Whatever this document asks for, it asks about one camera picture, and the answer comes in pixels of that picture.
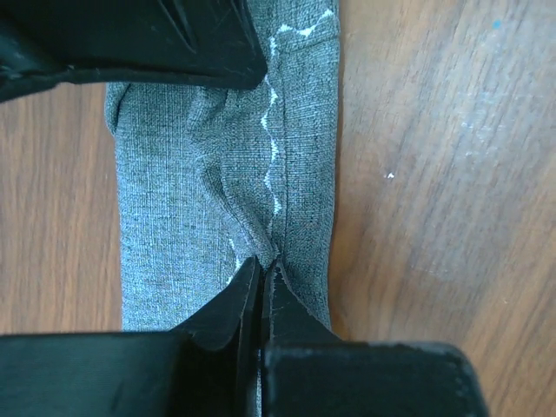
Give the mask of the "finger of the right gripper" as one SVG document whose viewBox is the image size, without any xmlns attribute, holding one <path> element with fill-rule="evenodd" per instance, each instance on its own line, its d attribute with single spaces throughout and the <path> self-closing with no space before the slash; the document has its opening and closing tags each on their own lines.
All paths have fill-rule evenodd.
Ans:
<svg viewBox="0 0 556 417">
<path fill-rule="evenodd" d="M 254 89 L 268 67 L 244 1 L 1 3 L 1 100 L 59 83 Z"/>
</svg>

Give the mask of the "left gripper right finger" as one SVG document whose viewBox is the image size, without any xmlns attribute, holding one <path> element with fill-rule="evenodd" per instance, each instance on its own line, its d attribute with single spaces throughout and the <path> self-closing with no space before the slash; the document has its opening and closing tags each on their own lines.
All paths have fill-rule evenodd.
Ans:
<svg viewBox="0 0 556 417">
<path fill-rule="evenodd" d="M 261 414 L 324 415 L 332 377 L 326 360 L 340 339 L 295 294 L 280 259 L 265 276 L 261 341 Z"/>
</svg>

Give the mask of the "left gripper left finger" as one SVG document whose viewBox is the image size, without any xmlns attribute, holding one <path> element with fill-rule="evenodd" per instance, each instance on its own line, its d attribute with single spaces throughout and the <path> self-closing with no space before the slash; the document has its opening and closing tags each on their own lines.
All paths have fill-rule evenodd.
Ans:
<svg viewBox="0 0 556 417">
<path fill-rule="evenodd" d="M 217 296 L 172 330 L 182 345 L 168 416 L 256 416 L 261 266 L 248 258 Z"/>
</svg>

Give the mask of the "grey cloth napkin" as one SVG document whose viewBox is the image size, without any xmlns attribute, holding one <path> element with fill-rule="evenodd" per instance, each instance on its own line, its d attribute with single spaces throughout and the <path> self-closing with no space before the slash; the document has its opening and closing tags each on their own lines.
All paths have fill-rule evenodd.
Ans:
<svg viewBox="0 0 556 417">
<path fill-rule="evenodd" d="M 324 324 L 340 61 L 336 1 L 249 3 L 268 73 L 256 89 L 111 83 L 122 328 L 167 330 L 243 262 L 281 258 Z"/>
</svg>

